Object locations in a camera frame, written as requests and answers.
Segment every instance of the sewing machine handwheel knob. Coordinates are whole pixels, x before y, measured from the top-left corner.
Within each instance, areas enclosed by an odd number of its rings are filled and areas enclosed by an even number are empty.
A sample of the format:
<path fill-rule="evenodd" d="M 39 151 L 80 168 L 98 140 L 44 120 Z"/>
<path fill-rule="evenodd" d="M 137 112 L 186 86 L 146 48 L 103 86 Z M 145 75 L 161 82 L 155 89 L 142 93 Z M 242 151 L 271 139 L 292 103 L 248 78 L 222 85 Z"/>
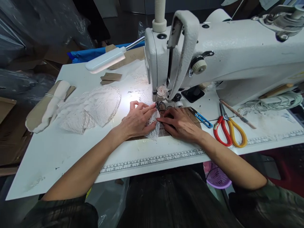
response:
<path fill-rule="evenodd" d="M 207 63 L 205 60 L 198 60 L 192 67 L 192 70 L 195 74 L 200 74 L 207 69 Z"/>
<path fill-rule="evenodd" d="M 183 105 L 183 102 L 182 101 L 177 101 L 174 103 L 174 107 L 176 108 L 182 108 L 184 105 Z"/>

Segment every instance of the white sewing machine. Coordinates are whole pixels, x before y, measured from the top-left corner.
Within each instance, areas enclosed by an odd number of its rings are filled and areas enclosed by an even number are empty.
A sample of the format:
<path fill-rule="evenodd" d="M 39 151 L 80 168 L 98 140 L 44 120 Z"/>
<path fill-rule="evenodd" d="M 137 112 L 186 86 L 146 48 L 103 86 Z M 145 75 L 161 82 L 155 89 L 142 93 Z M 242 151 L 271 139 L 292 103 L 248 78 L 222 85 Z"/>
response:
<path fill-rule="evenodd" d="M 239 21 L 223 21 L 214 12 L 203 24 L 191 12 L 179 10 L 171 27 L 166 27 L 164 10 L 161 14 L 155 12 L 153 29 L 145 33 L 154 101 L 164 100 L 157 96 L 162 85 L 169 89 L 165 100 L 170 101 L 183 89 L 224 81 L 226 87 L 217 91 L 218 96 L 235 106 L 282 84 L 304 80 L 301 5 L 280 5 L 261 18 Z"/>

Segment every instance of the ruler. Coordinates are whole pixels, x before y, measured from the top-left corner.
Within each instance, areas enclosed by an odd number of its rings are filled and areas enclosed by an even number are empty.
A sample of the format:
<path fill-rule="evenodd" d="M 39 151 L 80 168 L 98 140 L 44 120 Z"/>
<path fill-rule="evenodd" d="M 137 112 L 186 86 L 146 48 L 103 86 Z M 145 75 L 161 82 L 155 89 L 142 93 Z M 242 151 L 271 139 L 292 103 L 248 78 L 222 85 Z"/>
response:
<path fill-rule="evenodd" d="M 301 136 L 301 135 L 304 135 L 304 130 L 291 132 L 288 135 L 286 135 L 284 138 Z M 266 143 L 270 141 L 272 140 L 267 137 L 252 138 L 252 139 L 248 139 L 247 146 L 258 143 Z M 117 173 L 117 172 L 123 172 L 131 169 L 141 169 L 147 166 L 153 166 L 153 165 L 175 162 L 175 161 L 180 161 L 194 157 L 202 157 L 202 156 L 207 156 L 206 152 L 202 148 L 195 148 L 195 149 L 177 151 L 173 153 L 166 153 L 157 156 L 143 157 L 135 160 L 121 161 L 114 164 L 104 165 L 101 171 L 99 172 L 99 176 Z"/>
<path fill-rule="evenodd" d="M 114 164 L 106 164 L 99 172 L 99 176 L 202 156 L 207 156 L 206 152 L 202 148 L 195 148 L 152 157 L 122 161 Z"/>

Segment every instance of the lace fabric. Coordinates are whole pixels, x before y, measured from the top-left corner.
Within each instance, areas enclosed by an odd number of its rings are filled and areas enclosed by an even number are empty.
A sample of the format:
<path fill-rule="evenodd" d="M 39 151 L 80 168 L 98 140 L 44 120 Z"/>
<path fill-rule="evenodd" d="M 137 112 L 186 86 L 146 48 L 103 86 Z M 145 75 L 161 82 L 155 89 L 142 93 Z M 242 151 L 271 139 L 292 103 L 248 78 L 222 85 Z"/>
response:
<path fill-rule="evenodd" d="M 135 71 L 131 73 L 132 77 L 135 78 L 136 83 L 133 87 L 131 87 L 131 91 L 139 94 L 139 102 L 143 102 L 147 105 L 153 104 L 153 98 L 152 98 L 152 85 L 149 85 L 148 78 L 147 78 L 147 71 L 144 61 L 142 61 L 142 64 L 140 67 L 138 67 Z M 157 118 L 157 112 L 155 112 L 149 121 L 146 123 L 146 125 L 150 125 L 154 121 L 156 121 L 156 127 L 155 129 L 150 132 L 149 134 L 145 135 L 147 138 L 152 140 L 157 140 L 159 129 L 160 129 L 160 122 L 156 120 Z"/>
<path fill-rule="evenodd" d="M 103 127 L 116 114 L 120 103 L 117 87 L 103 85 L 81 97 L 58 104 L 60 127 L 78 134 L 97 125 Z"/>

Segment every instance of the plastic basket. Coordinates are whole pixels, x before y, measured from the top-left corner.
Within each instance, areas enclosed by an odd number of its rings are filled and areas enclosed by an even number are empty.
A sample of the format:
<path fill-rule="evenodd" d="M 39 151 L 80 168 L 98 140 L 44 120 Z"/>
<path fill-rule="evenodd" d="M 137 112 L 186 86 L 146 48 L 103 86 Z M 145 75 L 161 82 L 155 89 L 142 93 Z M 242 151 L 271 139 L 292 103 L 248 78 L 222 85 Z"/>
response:
<path fill-rule="evenodd" d="M 231 185 L 232 181 L 214 162 L 207 161 L 204 162 L 203 165 L 207 183 L 212 187 L 225 189 Z"/>

